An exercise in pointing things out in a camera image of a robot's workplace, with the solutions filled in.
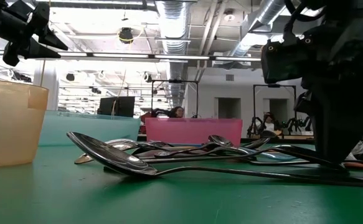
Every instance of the pink plastic bin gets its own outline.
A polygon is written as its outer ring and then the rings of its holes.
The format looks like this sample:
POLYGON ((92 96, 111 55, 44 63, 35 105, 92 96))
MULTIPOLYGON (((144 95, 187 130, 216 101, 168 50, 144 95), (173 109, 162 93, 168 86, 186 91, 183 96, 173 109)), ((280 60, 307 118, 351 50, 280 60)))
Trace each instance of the pink plastic bin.
POLYGON ((211 134, 223 136, 234 145, 241 141, 241 119, 147 118, 147 141, 173 144, 202 144, 211 134))

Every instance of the ceiling pipe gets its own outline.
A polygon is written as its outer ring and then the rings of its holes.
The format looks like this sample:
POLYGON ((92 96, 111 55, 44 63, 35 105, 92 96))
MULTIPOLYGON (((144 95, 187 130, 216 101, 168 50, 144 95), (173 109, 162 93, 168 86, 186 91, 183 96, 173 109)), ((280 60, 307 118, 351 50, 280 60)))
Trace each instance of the ceiling pipe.
POLYGON ((218 16, 217 16, 216 21, 215 21, 215 23, 213 25, 212 32, 210 33, 209 41, 208 41, 208 43, 206 45, 204 55, 209 54, 210 48, 212 47, 212 44, 213 44, 214 37, 216 36, 216 33, 217 33, 217 29, 219 28, 221 18, 222 18, 223 14, 224 14, 225 6, 227 5, 228 1, 229 0, 223 0, 221 2, 220 8, 219 8, 219 13, 217 14, 218 16))
MULTIPOLYGON (((156 1, 156 7, 160 15, 159 26, 161 37, 167 39, 185 39, 187 37, 189 2, 180 1, 156 1)), ((187 52, 187 42, 180 40, 162 41, 165 54, 185 55, 187 52)), ((169 62, 166 65, 168 79, 186 80, 185 63, 169 62)), ((174 106, 182 105, 184 98, 183 91, 185 85, 171 85, 170 94, 174 106)))
POLYGON ((38 2, 49 2, 51 7, 61 8, 157 11, 155 2, 147 0, 30 0, 30 2, 33 5, 37 5, 38 2))
POLYGON ((256 17, 250 23, 248 32, 242 37, 241 41, 229 53, 229 57, 243 57, 252 45, 257 44, 257 37, 261 34, 253 34, 251 31, 268 24, 272 24, 274 20, 285 9, 285 0, 263 0, 260 8, 253 12, 256 17))
POLYGON ((268 25, 285 9, 285 0, 263 0, 260 3, 259 9, 256 11, 257 16, 252 22, 249 32, 261 26, 268 25))
POLYGON ((203 53, 207 36, 209 34, 210 28, 212 27, 212 21, 213 21, 213 18, 214 18, 214 14, 216 13, 217 1, 218 0, 213 0, 212 5, 210 5, 210 14, 209 14, 209 18, 208 18, 208 20, 206 22, 206 25, 205 25, 204 35, 202 36, 202 40, 200 42, 198 55, 202 55, 202 53, 203 53))

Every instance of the teal plastic bin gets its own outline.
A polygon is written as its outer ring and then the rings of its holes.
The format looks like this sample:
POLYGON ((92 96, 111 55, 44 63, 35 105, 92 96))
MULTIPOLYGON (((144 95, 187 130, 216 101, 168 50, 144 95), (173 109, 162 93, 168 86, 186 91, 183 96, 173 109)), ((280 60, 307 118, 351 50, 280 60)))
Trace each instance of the teal plastic bin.
POLYGON ((69 131, 86 134, 101 141, 137 140, 140 120, 120 116, 46 111, 39 146, 71 146, 69 131))

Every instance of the translucent cup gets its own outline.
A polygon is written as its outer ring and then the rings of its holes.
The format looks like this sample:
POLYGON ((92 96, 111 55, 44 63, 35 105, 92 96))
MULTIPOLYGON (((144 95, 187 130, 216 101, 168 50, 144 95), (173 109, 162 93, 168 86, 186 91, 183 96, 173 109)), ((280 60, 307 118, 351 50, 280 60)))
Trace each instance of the translucent cup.
POLYGON ((48 94, 39 86, 0 81, 0 166, 35 158, 48 94))

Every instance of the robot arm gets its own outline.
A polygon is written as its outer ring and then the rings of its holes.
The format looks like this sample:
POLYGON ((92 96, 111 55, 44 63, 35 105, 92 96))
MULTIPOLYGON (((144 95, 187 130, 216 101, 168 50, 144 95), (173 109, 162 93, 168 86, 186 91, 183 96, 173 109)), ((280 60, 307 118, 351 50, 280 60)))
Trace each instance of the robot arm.
POLYGON ((310 116, 318 154, 341 162, 363 135, 363 0, 301 0, 288 9, 284 41, 263 46, 265 82, 302 78, 307 92, 295 110, 310 116), (300 39, 292 28, 305 7, 323 7, 324 16, 300 39))
POLYGON ((253 117, 252 123, 248 128, 248 134, 247 134, 248 138, 250 138, 252 136, 252 134, 259 134, 256 120, 260 123, 259 127, 263 126, 263 121, 259 117, 253 117))
POLYGON ((0 0, 0 37, 8 40, 2 58, 6 64, 16 66, 19 63, 18 55, 25 59, 61 57, 39 43, 68 50, 49 29, 49 16, 50 7, 44 2, 37 3, 35 9, 32 9, 22 0, 10 7, 5 0, 0 0), (34 34, 39 36, 39 43, 32 38, 34 34))

